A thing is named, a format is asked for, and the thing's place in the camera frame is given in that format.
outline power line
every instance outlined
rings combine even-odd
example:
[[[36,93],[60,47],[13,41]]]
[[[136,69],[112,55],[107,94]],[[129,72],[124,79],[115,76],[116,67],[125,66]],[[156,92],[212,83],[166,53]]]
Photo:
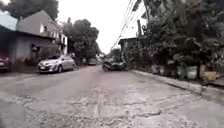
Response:
[[[136,22],[136,20],[138,19],[138,17],[141,15],[143,9],[144,9],[144,5],[142,6],[141,10],[139,11],[139,13],[138,13],[137,17],[135,18],[134,22]],[[137,14],[137,13],[135,13],[134,16],[132,16],[131,18],[129,18],[129,19],[131,19],[131,20],[129,20],[128,25],[127,25],[127,23],[124,24],[123,29],[122,29],[122,31],[121,31],[121,34],[120,34],[120,36],[118,37],[117,41],[116,41],[116,42],[114,43],[114,45],[112,46],[112,48],[118,43],[118,41],[119,41],[120,37],[122,36],[123,32],[127,30],[128,26],[130,25],[130,22],[131,22],[131,24],[134,23],[134,22],[132,22],[132,21],[133,21],[134,17],[136,16],[136,14]]]
[[[123,25],[123,28],[122,28],[122,30],[121,30],[120,36],[118,37],[118,39],[117,39],[117,41],[114,43],[114,45],[111,47],[111,49],[117,44],[117,42],[119,41],[119,39],[120,39],[120,37],[121,37],[121,35],[122,35],[123,31],[124,31],[124,28],[127,26],[127,20],[129,19],[130,10],[131,10],[132,7],[133,7],[133,3],[134,3],[134,0],[130,0],[130,1],[129,1],[129,6],[128,6],[127,11],[126,11],[126,13],[125,13],[126,16],[124,16],[124,17],[125,17],[125,20],[123,20],[124,23],[122,23],[122,24],[124,24],[124,25]]]
[[[125,22],[125,20],[126,20],[126,18],[127,18],[127,13],[128,13],[128,11],[129,11],[129,8],[130,8],[130,5],[131,5],[131,2],[132,2],[132,0],[129,0],[128,7],[127,7],[126,12],[125,12],[125,14],[124,14],[124,17],[123,17],[123,20],[122,20],[122,23],[121,23],[120,29],[122,28],[122,25],[124,24],[124,22]]]

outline gray wall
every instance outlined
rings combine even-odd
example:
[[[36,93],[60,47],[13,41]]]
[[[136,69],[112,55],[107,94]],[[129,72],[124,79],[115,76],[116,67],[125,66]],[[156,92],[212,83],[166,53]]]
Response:
[[[51,39],[19,36],[10,48],[10,58],[12,63],[15,63],[16,60],[25,61],[26,58],[30,58],[32,44],[41,47],[55,47],[55,44],[52,43]]]
[[[47,26],[48,31],[59,31],[59,29],[55,27],[54,24],[50,22],[50,20],[51,18],[46,12],[40,11],[20,20],[17,24],[17,30],[35,35],[41,35],[40,28],[41,24],[43,24],[44,26]]]

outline sky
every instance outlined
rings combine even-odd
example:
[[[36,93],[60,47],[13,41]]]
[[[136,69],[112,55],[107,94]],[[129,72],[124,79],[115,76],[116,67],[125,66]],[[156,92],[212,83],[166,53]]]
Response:
[[[93,27],[100,33],[97,42],[104,53],[109,53],[110,48],[117,41],[121,32],[121,24],[129,0],[58,0],[59,21],[67,21],[71,17],[75,22],[79,19],[88,19]],[[135,36],[136,29],[125,33],[125,36]]]

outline car wheel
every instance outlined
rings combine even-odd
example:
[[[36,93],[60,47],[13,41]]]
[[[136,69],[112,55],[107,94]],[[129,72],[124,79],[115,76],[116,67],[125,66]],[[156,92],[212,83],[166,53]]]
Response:
[[[58,66],[58,73],[62,73],[63,72],[63,67],[60,65]]]
[[[124,71],[129,71],[129,67],[128,66],[125,66],[124,67]]]

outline dark car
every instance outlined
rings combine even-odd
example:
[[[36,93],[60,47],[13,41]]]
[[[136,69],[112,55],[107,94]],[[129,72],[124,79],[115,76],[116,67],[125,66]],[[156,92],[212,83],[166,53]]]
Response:
[[[106,58],[103,61],[102,68],[104,71],[127,71],[128,66],[125,60],[122,58],[116,59],[114,57],[112,58]]]
[[[9,57],[0,54],[0,71],[8,72],[11,70],[11,63]]]
[[[89,63],[88,63],[89,66],[96,66],[97,65],[97,61],[96,59],[89,59]]]

